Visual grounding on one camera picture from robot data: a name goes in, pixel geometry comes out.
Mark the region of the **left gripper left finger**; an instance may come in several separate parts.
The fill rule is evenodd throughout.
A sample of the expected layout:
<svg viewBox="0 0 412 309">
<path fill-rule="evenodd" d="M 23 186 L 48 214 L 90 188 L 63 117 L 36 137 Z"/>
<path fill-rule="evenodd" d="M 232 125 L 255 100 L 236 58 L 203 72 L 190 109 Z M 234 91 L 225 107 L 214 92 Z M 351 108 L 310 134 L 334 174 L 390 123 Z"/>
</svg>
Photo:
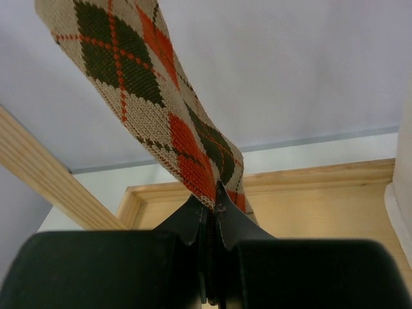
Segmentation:
<svg viewBox="0 0 412 309">
<path fill-rule="evenodd" d="M 1 287 L 2 308 L 200 308 L 207 209 L 189 198 L 153 230 L 34 234 Z"/>
</svg>

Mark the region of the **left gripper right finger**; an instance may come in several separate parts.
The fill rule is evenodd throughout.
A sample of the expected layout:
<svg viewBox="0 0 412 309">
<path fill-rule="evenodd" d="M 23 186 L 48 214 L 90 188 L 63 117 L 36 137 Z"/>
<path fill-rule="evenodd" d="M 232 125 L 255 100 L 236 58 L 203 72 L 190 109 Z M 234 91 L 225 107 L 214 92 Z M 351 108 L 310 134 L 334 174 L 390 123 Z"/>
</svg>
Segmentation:
<svg viewBox="0 0 412 309">
<path fill-rule="evenodd" d="M 277 239 L 216 186 L 220 308 L 410 308 L 389 252 L 368 239 Z"/>
</svg>

